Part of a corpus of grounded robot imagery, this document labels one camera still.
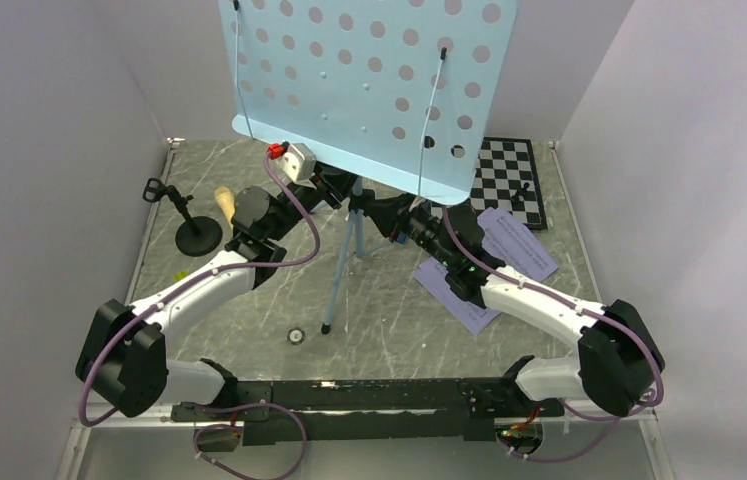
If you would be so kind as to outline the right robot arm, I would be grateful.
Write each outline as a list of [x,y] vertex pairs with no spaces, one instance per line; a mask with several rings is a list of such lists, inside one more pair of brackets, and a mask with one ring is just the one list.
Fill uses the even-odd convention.
[[364,190],[351,207],[389,241],[413,241],[446,269],[455,296],[511,315],[567,344],[568,357],[524,356],[506,373],[503,407],[525,415],[539,401],[586,399],[611,417],[627,417],[664,398],[664,358],[637,308],[565,294],[533,280],[487,251],[478,213],[467,202],[435,217],[412,194],[378,199]]

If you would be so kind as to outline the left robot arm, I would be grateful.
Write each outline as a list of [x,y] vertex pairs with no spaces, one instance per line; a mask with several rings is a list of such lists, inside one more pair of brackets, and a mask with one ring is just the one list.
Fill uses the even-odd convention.
[[277,196],[261,187],[245,188],[233,200],[232,239],[215,257],[159,293],[130,305],[118,300],[101,305],[75,368],[82,382],[80,423],[95,426],[110,416],[89,417],[92,393],[110,404],[112,413],[128,418],[156,404],[179,403],[197,404],[213,420],[228,417],[239,403],[237,377],[210,359],[169,359],[168,340],[263,285],[278,269],[312,260],[313,253],[287,259],[279,240],[304,222],[319,247],[312,212],[322,203],[338,209],[358,189],[356,175],[322,164],[315,166],[309,184],[282,184]]

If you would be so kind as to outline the black microphone stand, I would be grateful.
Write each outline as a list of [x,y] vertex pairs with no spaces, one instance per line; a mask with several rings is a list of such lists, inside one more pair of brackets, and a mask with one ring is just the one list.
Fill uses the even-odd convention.
[[201,257],[214,251],[220,244],[223,229],[220,224],[208,216],[192,216],[188,203],[192,195],[184,196],[174,185],[164,184],[159,178],[149,178],[144,186],[142,199],[148,203],[160,202],[168,198],[183,222],[175,233],[175,246],[180,253],[188,257]]

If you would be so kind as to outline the light blue music stand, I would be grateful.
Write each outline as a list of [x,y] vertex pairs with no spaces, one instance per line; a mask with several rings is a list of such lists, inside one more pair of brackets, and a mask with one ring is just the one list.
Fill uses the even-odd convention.
[[445,206],[468,199],[515,1],[222,1],[231,129]]

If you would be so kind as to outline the sheet music page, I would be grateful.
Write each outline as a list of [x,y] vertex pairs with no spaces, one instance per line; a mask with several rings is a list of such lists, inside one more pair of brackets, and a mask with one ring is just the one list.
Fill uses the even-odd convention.
[[429,258],[417,267],[413,277],[472,335],[476,336],[495,320],[500,312],[459,299],[446,283],[446,273],[445,267],[440,262]]
[[531,230],[505,210],[491,208],[477,217],[484,231],[483,248],[528,278],[543,282],[558,264]]

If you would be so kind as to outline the gold toy microphone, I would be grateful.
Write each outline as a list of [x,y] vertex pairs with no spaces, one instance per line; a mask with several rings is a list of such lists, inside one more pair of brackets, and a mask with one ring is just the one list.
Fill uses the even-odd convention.
[[219,187],[215,190],[215,202],[220,208],[226,223],[231,229],[233,226],[233,218],[235,215],[235,196],[231,190],[225,186]]

